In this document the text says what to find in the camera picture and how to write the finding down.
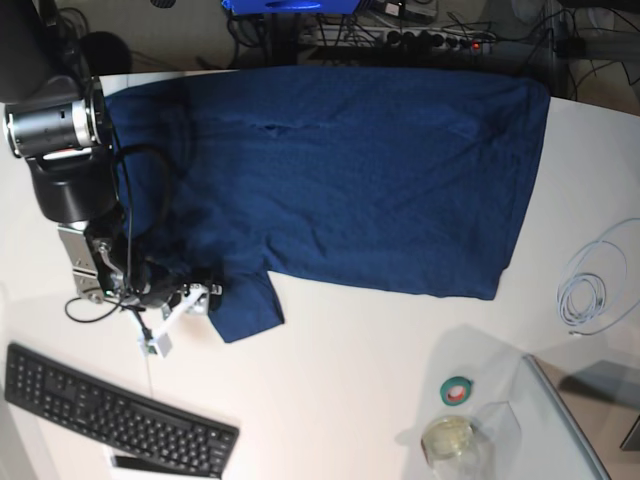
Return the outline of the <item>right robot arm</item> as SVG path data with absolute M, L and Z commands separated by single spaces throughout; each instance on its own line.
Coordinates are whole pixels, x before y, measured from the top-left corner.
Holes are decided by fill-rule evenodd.
M 1 101 L 7 145 L 26 162 L 42 214 L 58 226 L 78 299 L 134 316 L 151 308 L 208 315 L 220 307 L 223 284 L 214 271 L 175 273 L 135 243 L 126 160 L 148 154 L 160 164 L 154 225 L 161 226 L 172 200 L 168 156 L 119 142 L 101 82 L 54 2 L 2 3 Z

